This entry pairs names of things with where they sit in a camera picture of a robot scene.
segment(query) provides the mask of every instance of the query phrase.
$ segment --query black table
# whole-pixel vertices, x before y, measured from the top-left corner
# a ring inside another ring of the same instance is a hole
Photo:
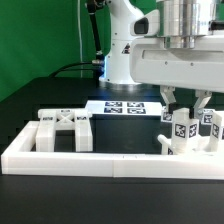
[[[43,108],[80,108],[87,100],[161,101],[159,88],[135,93],[98,88],[94,79],[38,78],[0,103],[0,153]],[[177,90],[178,102],[194,94]],[[209,107],[224,109],[222,94]],[[95,115],[94,152],[160,153],[158,117]],[[223,223],[224,182],[136,178],[0,176],[0,223]]]

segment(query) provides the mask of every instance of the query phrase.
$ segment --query black cable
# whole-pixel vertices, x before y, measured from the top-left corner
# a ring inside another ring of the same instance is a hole
[[[53,77],[55,77],[59,72],[65,70],[65,69],[67,69],[67,68],[71,68],[71,67],[79,66],[79,65],[91,65],[91,64],[92,64],[92,62],[78,62],[78,63],[68,64],[68,65],[65,65],[65,66],[59,68],[58,70],[52,72],[52,73],[49,75],[49,77],[52,77],[52,78],[53,78]]]
[[[79,69],[62,69],[59,72],[57,72],[56,74],[54,74],[54,76],[49,76],[51,78],[56,77],[56,75],[58,75],[60,72],[70,72],[70,71],[99,71],[99,69],[97,68],[79,68]]]
[[[93,36],[95,41],[96,52],[100,53],[102,52],[102,50],[100,45],[100,36],[99,36],[98,27],[96,23],[96,16],[95,14],[90,14],[89,16],[92,23],[92,30],[93,30]]]

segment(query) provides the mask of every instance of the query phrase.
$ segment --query printed marker sheet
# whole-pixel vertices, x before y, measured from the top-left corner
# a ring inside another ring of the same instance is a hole
[[[161,116],[161,103],[89,100],[85,109],[93,114]]]

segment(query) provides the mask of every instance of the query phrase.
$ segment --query green backdrop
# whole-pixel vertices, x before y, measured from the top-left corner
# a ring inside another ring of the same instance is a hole
[[[81,0],[83,59],[91,60],[94,42],[85,2]],[[155,8],[155,0],[130,2],[144,13]],[[99,11],[97,20],[102,48],[108,52],[108,9]],[[77,0],[0,0],[0,101],[33,78],[77,61]]]

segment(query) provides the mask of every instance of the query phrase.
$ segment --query cable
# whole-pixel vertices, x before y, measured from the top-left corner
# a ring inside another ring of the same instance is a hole
[[[80,65],[92,65],[92,62],[78,62],[78,63],[72,63],[72,64],[68,64],[68,65],[65,65],[61,68],[59,68],[58,70],[52,72],[49,77],[55,77],[59,72],[67,69],[67,68],[71,68],[71,67],[74,67],[74,66],[80,66]]]
[[[78,17],[78,31],[79,31],[79,45],[80,45],[80,61],[83,61],[80,0],[77,1],[77,17]]]
[[[51,76],[51,77],[56,77],[56,75],[58,75],[60,72],[71,72],[71,71],[101,71],[102,69],[101,68],[79,68],[79,69],[63,69],[61,71],[59,71],[58,73],[56,73],[54,76]]]
[[[93,31],[93,36],[94,36],[94,42],[95,42],[95,48],[96,48],[96,59],[103,60],[104,55],[101,49],[101,44],[100,44],[100,36],[99,36],[99,31],[98,31],[98,26],[97,26],[97,21],[96,21],[96,11],[99,9],[103,8],[103,3],[104,1],[95,1],[95,0],[88,0],[86,3],[86,7],[89,13],[91,25],[92,25],[92,31]]]

